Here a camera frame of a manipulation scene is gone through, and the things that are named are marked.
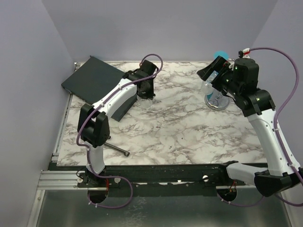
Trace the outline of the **clear ribbed wine glass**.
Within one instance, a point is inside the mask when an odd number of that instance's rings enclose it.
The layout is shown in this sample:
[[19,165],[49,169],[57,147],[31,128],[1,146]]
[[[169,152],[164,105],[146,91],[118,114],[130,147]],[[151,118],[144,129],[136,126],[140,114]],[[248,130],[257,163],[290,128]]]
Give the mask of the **clear ribbed wine glass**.
[[141,108],[149,109],[152,106],[153,99],[147,96],[137,95],[137,101]]

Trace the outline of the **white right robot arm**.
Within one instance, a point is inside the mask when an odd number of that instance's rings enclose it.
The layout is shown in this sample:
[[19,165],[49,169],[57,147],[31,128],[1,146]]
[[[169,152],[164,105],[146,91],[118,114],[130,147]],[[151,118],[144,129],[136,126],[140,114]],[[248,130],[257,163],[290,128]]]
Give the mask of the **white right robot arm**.
[[303,170],[275,122],[275,104],[271,95],[258,85],[259,65],[250,58],[238,58],[230,64],[218,56],[197,72],[203,81],[210,80],[214,89],[230,94],[248,119],[267,160],[266,168],[257,168],[237,161],[224,163],[218,181],[229,185],[240,180],[256,186],[265,197],[292,188],[300,183]]

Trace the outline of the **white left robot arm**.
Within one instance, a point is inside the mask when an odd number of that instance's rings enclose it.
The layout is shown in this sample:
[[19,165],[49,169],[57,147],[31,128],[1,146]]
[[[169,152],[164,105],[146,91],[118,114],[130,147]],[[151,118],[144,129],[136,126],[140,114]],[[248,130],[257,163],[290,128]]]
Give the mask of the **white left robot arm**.
[[118,84],[93,105],[83,105],[78,122],[76,143],[86,147],[89,182],[101,186],[105,181],[103,148],[110,137],[109,119],[129,98],[136,96],[148,108],[155,97],[153,80],[162,70],[152,62],[143,59],[139,68],[126,72]]

